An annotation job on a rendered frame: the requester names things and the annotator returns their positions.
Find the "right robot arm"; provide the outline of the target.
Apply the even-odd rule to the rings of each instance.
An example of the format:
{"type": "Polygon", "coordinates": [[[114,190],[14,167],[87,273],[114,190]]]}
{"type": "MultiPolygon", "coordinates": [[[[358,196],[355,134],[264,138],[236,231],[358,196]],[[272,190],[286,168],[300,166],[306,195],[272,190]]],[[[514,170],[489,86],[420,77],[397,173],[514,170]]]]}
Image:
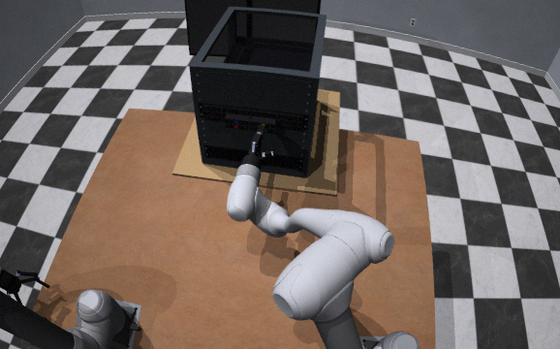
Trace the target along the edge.
{"type": "MultiPolygon", "coordinates": [[[[275,238],[300,230],[319,238],[279,275],[272,293],[276,305],[292,319],[316,321],[326,349],[363,349],[349,307],[354,279],[390,255],[392,233],[378,220],[353,211],[301,208],[290,216],[264,196],[260,178],[254,165],[238,168],[227,200],[230,218],[250,219],[275,238]]],[[[411,334],[394,332],[380,341],[366,340],[364,348],[420,349],[420,345],[411,334]]]]}

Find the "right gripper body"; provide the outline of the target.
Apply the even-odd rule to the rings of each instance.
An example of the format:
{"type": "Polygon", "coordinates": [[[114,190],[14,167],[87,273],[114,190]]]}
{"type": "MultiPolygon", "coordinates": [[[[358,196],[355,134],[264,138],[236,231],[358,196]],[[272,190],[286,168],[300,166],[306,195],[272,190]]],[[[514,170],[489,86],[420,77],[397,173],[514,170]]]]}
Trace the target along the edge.
{"type": "Polygon", "coordinates": [[[250,164],[256,166],[259,170],[261,170],[262,161],[259,157],[257,157],[257,151],[258,149],[256,147],[254,152],[252,152],[251,148],[250,154],[243,157],[241,165],[250,164]]]}

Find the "dark grey metal rack frame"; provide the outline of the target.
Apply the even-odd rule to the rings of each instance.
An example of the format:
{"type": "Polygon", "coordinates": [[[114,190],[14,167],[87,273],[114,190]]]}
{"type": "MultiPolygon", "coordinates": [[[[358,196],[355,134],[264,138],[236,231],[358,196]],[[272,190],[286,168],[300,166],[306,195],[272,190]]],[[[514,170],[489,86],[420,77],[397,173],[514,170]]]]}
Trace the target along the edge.
{"type": "Polygon", "coordinates": [[[262,164],[261,172],[307,176],[326,21],[326,15],[228,7],[189,66],[203,163],[238,168],[256,133],[203,120],[203,104],[286,112],[303,115],[302,130],[264,133],[260,155],[272,151],[274,164],[262,164]],[[318,20],[315,43],[236,37],[236,13],[318,20]],[[224,63],[204,62],[227,24],[224,63]]]}

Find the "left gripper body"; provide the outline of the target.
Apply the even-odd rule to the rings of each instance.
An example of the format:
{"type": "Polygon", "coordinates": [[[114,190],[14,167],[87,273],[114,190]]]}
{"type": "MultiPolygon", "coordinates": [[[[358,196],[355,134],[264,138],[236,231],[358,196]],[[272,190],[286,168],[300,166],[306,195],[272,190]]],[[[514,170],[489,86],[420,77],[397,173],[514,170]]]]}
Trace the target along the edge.
{"type": "Polygon", "coordinates": [[[16,287],[16,291],[19,292],[21,287],[21,283],[15,284],[15,281],[18,281],[19,278],[8,273],[5,270],[2,270],[0,274],[0,288],[6,290],[9,294],[14,294],[13,286],[16,287]]]}

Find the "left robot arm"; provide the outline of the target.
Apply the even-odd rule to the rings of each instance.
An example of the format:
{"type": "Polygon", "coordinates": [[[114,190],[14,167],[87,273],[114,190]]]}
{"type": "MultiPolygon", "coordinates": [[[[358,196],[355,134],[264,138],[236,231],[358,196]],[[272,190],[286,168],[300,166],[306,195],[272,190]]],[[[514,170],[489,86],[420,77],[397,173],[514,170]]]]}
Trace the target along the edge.
{"type": "Polygon", "coordinates": [[[65,331],[0,291],[0,329],[42,349],[109,349],[112,341],[127,346],[139,325],[132,323],[136,310],[120,306],[105,292],[86,290],[78,297],[76,329],[65,331]]]}

